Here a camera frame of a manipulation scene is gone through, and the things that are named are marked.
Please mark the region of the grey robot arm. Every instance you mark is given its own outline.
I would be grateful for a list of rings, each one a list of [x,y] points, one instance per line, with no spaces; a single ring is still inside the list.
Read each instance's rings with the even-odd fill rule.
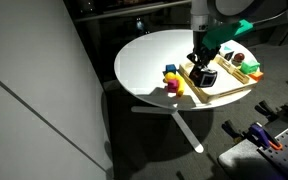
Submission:
[[[187,58],[194,63],[197,72],[210,72],[211,60],[218,53],[222,43],[250,32],[254,25],[247,20],[265,0],[251,0],[246,6],[243,0],[224,0],[228,10],[238,9],[235,14],[225,14],[217,0],[192,0],[191,30],[193,31],[193,52]]]

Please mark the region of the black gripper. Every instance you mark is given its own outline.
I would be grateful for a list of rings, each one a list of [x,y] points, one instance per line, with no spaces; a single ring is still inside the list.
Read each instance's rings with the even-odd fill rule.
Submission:
[[[198,64],[201,65],[201,70],[205,72],[213,71],[208,67],[211,60],[215,58],[218,54],[220,47],[217,46],[212,49],[208,49],[201,41],[194,42],[193,53],[187,55],[187,59],[194,64],[194,67],[197,68]]]

